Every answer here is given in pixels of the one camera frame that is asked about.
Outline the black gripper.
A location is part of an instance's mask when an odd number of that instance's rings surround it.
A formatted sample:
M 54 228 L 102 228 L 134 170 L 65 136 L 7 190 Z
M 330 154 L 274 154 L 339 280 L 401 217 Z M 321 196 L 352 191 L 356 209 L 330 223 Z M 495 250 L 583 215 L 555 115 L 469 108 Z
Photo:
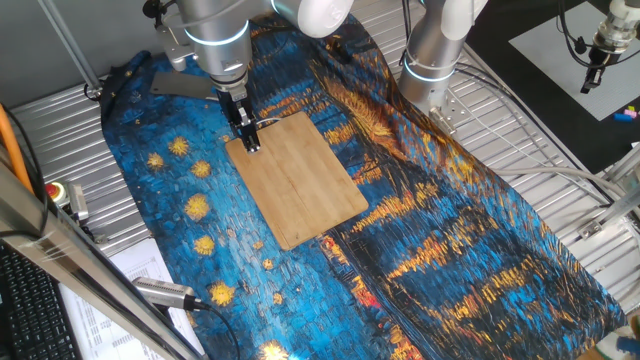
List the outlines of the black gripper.
M 250 115 L 250 101 L 244 85 L 227 87 L 217 91 L 218 101 L 232 130 L 247 152 L 260 150 L 257 126 Z

